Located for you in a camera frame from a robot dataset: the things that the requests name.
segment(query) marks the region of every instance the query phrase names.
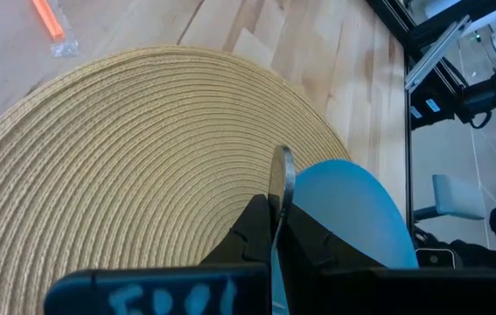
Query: blue object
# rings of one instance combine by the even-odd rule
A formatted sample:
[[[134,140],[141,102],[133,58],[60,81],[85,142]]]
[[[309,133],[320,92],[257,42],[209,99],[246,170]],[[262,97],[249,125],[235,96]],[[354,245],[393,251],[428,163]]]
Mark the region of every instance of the blue object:
[[[368,171],[328,160],[297,175],[294,203],[341,240],[388,268],[418,268],[405,222],[388,192]],[[273,312],[288,311],[273,253]]]
[[[440,108],[433,99],[426,100],[426,104],[429,105],[430,109],[432,109],[433,112],[437,113],[440,111]]]

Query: orange stick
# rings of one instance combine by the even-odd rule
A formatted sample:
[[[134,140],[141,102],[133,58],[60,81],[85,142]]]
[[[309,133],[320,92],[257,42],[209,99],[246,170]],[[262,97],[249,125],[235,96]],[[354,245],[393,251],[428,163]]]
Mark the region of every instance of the orange stick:
[[[36,9],[38,9],[38,13],[41,16],[41,19],[45,23],[45,27],[52,35],[53,40],[58,41],[65,38],[65,31],[57,22],[57,18],[53,14],[52,8],[47,3],[47,0],[32,0]]]

